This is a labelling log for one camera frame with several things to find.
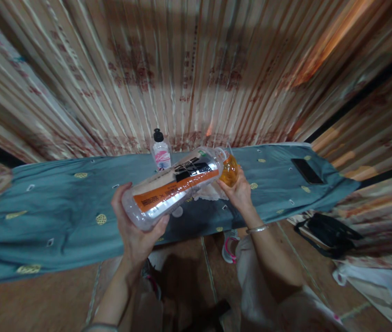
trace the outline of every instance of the black smartphone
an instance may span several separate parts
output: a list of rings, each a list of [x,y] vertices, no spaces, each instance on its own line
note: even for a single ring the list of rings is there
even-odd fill
[[[309,184],[324,184],[305,159],[292,159],[291,161]]]

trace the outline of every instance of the pink label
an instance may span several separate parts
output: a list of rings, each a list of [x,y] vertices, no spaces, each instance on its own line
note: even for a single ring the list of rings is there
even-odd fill
[[[156,165],[158,166],[158,170],[160,171],[165,170],[172,165],[170,154],[167,151],[159,151],[154,156],[154,160],[156,160]]]

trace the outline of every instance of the teal tablecloth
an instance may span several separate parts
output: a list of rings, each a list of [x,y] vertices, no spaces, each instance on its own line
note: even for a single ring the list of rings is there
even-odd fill
[[[329,210],[356,190],[307,144],[233,149],[265,222],[308,209]],[[173,155],[177,161],[185,153]],[[308,184],[292,158],[305,158],[325,184]],[[12,186],[0,197],[0,282],[62,271],[121,255],[124,246],[110,205],[116,186],[153,175],[149,154],[93,157],[13,169]],[[181,241],[244,226],[228,201],[186,202],[159,243]]]

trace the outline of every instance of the shoe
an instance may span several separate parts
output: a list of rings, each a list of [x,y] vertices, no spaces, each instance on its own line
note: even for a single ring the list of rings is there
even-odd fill
[[[236,264],[236,256],[229,251],[230,241],[240,241],[237,230],[229,230],[224,232],[224,246],[222,247],[222,257],[228,264]]]
[[[156,298],[160,301],[162,297],[162,291],[158,283],[156,282],[156,279],[152,275],[153,270],[154,267],[151,265],[150,260],[147,258],[141,270],[141,277],[147,279],[151,283],[151,286],[153,287],[153,291],[156,294]]]

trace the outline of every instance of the yellow liquid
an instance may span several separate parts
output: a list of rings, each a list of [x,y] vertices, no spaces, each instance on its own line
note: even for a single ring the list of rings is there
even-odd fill
[[[238,179],[239,165],[232,155],[224,161],[224,170],[220,176],[220,180],[224,182],[227,186],[232,187]]]

